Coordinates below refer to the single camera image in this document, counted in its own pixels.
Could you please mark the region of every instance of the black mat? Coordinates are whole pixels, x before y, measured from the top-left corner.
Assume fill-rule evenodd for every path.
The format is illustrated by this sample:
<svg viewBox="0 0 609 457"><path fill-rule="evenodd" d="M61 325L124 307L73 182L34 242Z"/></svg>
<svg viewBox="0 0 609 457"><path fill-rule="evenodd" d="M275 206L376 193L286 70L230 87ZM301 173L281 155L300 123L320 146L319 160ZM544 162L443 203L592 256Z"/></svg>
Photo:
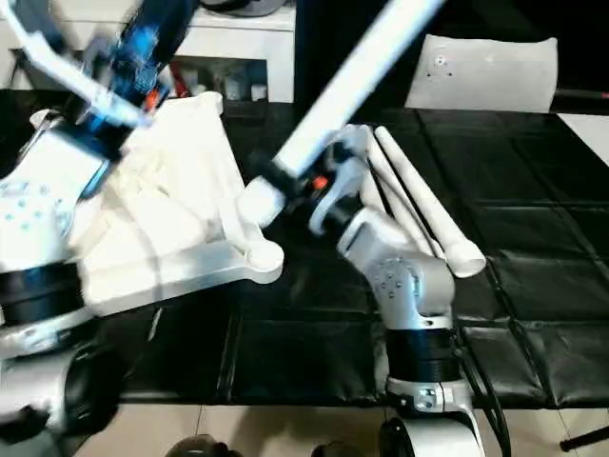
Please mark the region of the black mat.
<svg viewBox="0 0 609 457"><path fill-rule="evenodd" d="M16 97L20 113L0 123L4 154L41 102L0 94ZM229 105L224 120L246 179L247 156L271 154L295 122L290 106L275 104ZM457 281L454 309L503 404L609 407L609 169L554 115L387 109L360 121L389 128L487 255L484 273ZM382 326L363 279L285 217L266 236L285 250L276 283L240 282L107 319L132 365L126 401L383 402Z"/></svg>

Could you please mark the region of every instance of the black cable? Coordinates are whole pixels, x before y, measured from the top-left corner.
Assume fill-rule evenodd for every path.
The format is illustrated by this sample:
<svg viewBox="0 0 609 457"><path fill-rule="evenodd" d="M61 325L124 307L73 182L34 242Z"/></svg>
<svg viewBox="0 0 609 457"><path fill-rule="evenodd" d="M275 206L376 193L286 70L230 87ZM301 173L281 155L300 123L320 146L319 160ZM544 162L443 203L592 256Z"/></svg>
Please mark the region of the black cable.
<svg viewBox="0 0 609 457"><path fill-rule="evenodd" d="M15 62L12 66L12 70L10 71L9 78L5 85L5 87L7 89L12 89L12 87L15 83L15 78L17 76L17 72L23 68L24 64L27 61L28 61L28 59L26 58L26 54L24 52L17 53L17 55L15 57Z"/></svg>
<svg viewBox="0 0 609 457"><path fill-rule="evenodd" d="M507 422L505 421L505 416L503 414L503 409L501 407L499 397L497 396L497 392L493 388L492 383L488 379L486 372L481 366L480 359L474 352L474 349L472 348L471 344L469 343L469 340L467 339L461 328L458 328L457 335L460 347L466 349L469 359L471 360L473 367L477 371L482 381L482 384L484 385L486 394L483 395L481 393L478 380L471 372L471 367L467 365L466 359L462 358L462 366L465 376L468 378L468 381L472 386L475 395L482 401L482 409L484 410L484 414L486 415L486 418L488 419L488 422L491 428L493 428L493 432L497 437L497 441L499 442L501 448L501 455L503 457L510 457L512 455L510 432L509 427L507 426Z"/></svg>
<svg viewBox="0 0 609 457"><path fill-rule="evenodd" d="M164 292L163 292L163 278L161 274L161 261L154 250L154 246L152 245L152 241L148 238L142 227L137 223L133 214L129 211L127 203L123 200L123 198L112 188L107 188L107 198L111 199L113 203L116 205L115 209L118 209L119 217L124 217L126 221L133 224L133 226L138 230L138 237L142 242L145 251L149 254L147 258L147 262L149 263L150 269L154 274L154 290L152 292L152 302L155 306L155 311L152 317L152 321L150 324L150 328L148 330L147 341L144 343L142 349L137 354L137 356L131 362L131 367L125 373L124 379L128 379L129 376L133 374L135 369L138 367L139 363L146 356L147 350L151 342L154 340L156 336L156 329L163 315L163 305L162 302L164 300Z"/></svg>
<svg viewBox="0 0 609 457"><path fill-rule="evenodd" d="M48 428L47 428L47 434L49 435L50 440L53 443L54 449L57 451L57 454L59 454L59 457L68 457L68 453L66 452L66 449L64 448L61 438Z"/></svg>

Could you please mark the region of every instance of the white rod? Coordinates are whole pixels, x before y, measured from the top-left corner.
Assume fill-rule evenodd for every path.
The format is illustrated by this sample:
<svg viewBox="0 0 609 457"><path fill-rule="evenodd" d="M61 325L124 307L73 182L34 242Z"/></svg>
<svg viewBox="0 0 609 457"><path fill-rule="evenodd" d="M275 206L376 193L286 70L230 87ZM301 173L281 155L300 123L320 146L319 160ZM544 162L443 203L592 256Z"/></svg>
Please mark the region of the white rod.
<svg viewBox="0 0 609 457"><path fill-rule="evenodd" d="M375 132L389 160L444 248L446 262L455 276L466 278L478 274L486 265L486 259L480 249L465 237L389 131L385 127L379 127Z"/></svg>
<svg viewBox="0 0 609 457"><path fill-rule="evenodd" d="M412 203L408 200L406 192L403 191L400 185L400 181L393 173L389 162L383 154L383 150L374 138L372 129L369 126L363 126L363 129L368 133L368 158L370 163L383 180L390 185L388 186L385 182L381 181L381 189L383 189L387 202L389 202L393 216L406 232L408 239L413 241L421 252L433 255L433 251L422 233L420 224L412 216L411 211L414 210Z"/></svg>
<svg viewBox="0 0 609 457"><path fill-rule="evenodd" d="M275 156L275 164L296 178L305 173L442 3L390 0ZM283 195L262 177L254 179L239 199L243 216L263 227L284 204Z"/></svg>

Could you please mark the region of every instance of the white cabinet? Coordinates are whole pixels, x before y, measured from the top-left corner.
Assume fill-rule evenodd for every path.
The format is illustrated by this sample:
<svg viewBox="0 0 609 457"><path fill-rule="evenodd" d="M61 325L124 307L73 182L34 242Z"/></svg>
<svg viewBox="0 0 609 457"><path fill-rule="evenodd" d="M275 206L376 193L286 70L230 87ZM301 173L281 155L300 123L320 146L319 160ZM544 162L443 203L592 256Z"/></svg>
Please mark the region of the white cabinet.
<svg viewBox="0 0 609 457"><path fill-rule="evenodd" d="M112 32L120 30L137 0L55 0L54 3L72 32L75 45L83 48L99 28ZM268 100L291 103L294 98L295 24L293 5L261 18L233 18L199 10L177 55L265 60ZM10 50L18 48L12 31L0 18L0 87L6 85L12 69ZM24 78L15 83L18 89L28 88Z"/></svg>

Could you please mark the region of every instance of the floor tile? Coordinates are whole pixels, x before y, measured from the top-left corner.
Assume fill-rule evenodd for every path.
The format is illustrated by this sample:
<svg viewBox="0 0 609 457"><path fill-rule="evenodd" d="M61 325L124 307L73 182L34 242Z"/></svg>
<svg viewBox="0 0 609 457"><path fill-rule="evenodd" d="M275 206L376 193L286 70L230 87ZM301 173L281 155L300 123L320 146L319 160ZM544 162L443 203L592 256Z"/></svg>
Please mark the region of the floor tile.
<svg viewBox="0 0 609 457"><path fill-rule="evenodd" d="M609 426L609 412L607 409L563 409L560 416L567 427L570 438ZM580 447L566 455L605 457L609 455L609 441Z"/></svg>
<svg viewBox="0 0 609 457"><path fill-rule="evenodd" d="M123 406L106 430L90 438L75 457L164 457L195 433L201 407Z"/></svg>
<svg viewBox="0 0 609 457"><path fill-rule="evenodd" d="M320 444L342 442L377 456L381 408L204 407L198 433L245 457L308 457Z"/></svg>
<svg viewBox="0 0 609 457"><path fill-rule="evenodd" d="M567 436L557 411L506 410L505 420L510 430L514 457L565 457L559 443ZM487 457L501 457L495 434L484 413L476 411Z"/></svg>

